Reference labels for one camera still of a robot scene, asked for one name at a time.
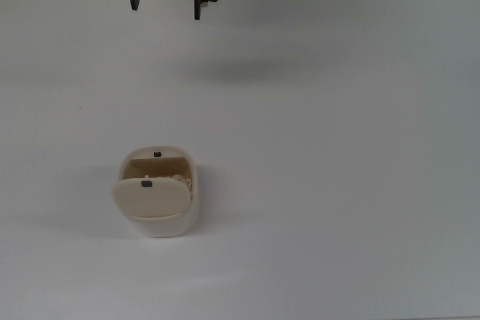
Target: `cream plastic case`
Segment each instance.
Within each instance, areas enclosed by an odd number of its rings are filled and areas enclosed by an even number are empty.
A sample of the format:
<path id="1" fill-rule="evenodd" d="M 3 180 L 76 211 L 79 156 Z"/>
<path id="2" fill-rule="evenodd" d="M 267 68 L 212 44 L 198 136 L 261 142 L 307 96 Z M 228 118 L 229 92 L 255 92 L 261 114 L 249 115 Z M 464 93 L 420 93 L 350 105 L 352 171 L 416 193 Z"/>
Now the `cream plastic case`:
<path id="1" fill-rule="evenodd" d="M 169 238 L 187 232 L 199 211 L 197 167 L 183 149 L 142 148 L 121 165 L 112 196 L 143 233 Z"/>

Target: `white container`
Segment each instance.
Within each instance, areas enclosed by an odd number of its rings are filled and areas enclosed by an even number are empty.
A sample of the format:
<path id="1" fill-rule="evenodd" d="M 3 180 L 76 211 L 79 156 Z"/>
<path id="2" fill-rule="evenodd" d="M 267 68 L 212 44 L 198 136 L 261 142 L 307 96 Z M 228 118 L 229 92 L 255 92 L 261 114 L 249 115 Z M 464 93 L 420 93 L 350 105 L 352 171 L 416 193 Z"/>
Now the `white container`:
<path id="1" fill-rule="evenodd" d="M 196 222 L 197 167 L 186 151 L 172 146 L 136 150 L 125 158 L 118 176 L 113 199 L 146 235 L 179 236 Z"/>

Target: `white table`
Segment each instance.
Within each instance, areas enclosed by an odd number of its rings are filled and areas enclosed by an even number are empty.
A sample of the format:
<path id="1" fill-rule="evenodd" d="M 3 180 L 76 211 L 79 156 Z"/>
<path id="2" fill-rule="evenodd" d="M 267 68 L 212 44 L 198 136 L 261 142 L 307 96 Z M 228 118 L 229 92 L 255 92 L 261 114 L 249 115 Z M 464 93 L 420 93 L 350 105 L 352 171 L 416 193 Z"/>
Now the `white table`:
<path id="1" fill-rule="evenodd" d="M 480 314 L 480 0 L 0 0 L 1 319 Z M 144 238 L 120 162 L 199 164 Z"/>

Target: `open box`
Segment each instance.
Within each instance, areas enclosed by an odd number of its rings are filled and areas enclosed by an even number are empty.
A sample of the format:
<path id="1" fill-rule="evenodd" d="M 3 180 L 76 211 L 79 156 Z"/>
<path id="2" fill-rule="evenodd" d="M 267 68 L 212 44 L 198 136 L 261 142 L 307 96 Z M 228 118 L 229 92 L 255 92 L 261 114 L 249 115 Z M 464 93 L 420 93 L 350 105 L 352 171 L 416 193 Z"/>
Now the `open box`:
<path id="1" fill-rule="evenodd" d="M 172 146 L 142 148 L 121 165 L 112 196 L 142 232 L 156 238 L 188 231 L 198 215 L 197 168 L 191 156 Z"/>

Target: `white tabletop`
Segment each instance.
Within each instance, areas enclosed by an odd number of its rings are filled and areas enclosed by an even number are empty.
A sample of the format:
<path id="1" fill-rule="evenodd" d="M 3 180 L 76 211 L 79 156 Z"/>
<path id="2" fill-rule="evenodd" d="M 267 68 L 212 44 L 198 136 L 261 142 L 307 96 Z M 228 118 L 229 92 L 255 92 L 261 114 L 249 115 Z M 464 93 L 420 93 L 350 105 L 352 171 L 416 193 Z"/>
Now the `white tabletop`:
<path id="1" fill-rule="evenodd" d="M 1 319 L 480 315 L 480 0 L 0 0 Z M 199 167 L 145 238 L 120 162 Z"/>

